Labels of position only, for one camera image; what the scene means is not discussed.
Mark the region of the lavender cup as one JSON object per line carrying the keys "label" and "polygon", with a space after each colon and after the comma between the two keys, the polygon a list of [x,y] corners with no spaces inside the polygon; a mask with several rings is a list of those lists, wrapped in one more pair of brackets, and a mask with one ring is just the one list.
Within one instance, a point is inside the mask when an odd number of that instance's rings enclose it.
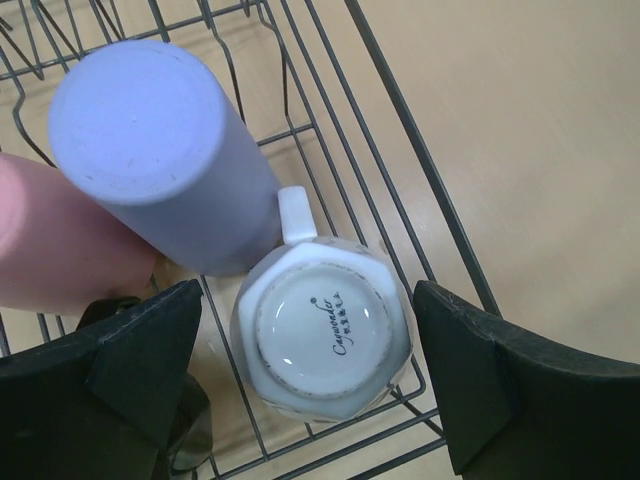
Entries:
{"label": "lavender cup", "polygon": [[183,48],[128,40],[87,55],[54,93],[48,138],[78,189],[185,269],[240,274],[279,241],[279,180]]}

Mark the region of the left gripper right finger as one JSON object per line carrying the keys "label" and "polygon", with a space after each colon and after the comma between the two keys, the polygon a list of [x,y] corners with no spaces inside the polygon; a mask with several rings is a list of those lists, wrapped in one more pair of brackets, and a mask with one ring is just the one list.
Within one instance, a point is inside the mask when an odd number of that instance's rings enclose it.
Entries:
{"label": "left gripper right finger", "polygon": [[450,462],[465,479],[635,479],[639,367],[417,283],[413,307]]}

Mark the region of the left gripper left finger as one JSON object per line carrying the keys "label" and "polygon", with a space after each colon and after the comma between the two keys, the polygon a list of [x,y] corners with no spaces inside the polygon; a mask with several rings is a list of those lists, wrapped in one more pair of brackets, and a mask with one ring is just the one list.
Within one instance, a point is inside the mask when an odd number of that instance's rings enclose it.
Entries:
{"label": "left gripper left finger", "polygon": [[4,479],[168,479],[196,280],[1,360]]}

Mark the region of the pink cup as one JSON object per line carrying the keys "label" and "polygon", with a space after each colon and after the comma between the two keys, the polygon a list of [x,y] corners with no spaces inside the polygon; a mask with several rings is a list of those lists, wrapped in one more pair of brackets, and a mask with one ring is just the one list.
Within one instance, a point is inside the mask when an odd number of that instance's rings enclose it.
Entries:
{"label": "pink cup", "polygon": [[2,306],[79,315],[96,300],[141,295],[158,258],[59,170],[2,154]]}

